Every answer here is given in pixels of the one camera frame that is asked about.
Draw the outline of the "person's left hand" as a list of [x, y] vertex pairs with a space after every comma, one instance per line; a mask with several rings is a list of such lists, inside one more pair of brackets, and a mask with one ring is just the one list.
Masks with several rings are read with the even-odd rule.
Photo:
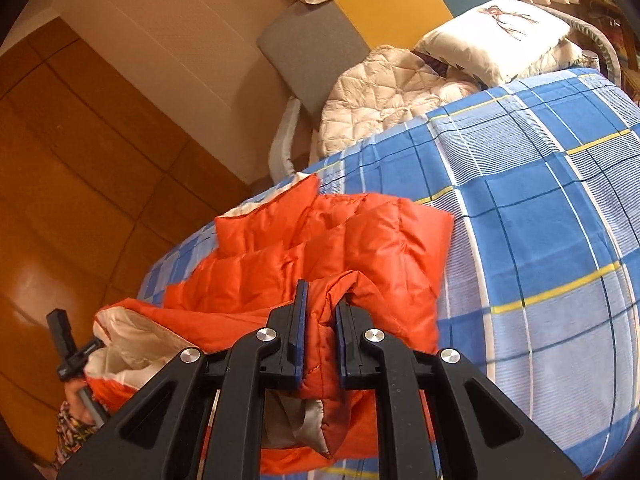
[[85, 387], [87, 387], [87, 383], [84, 378], [74, 378], [66, 382], [64, 384], [66, 402], [70, 407], [70, 416], [72, 416], [73, 419], [85, 425], [93, 426], [94, 419], [79, 394]]

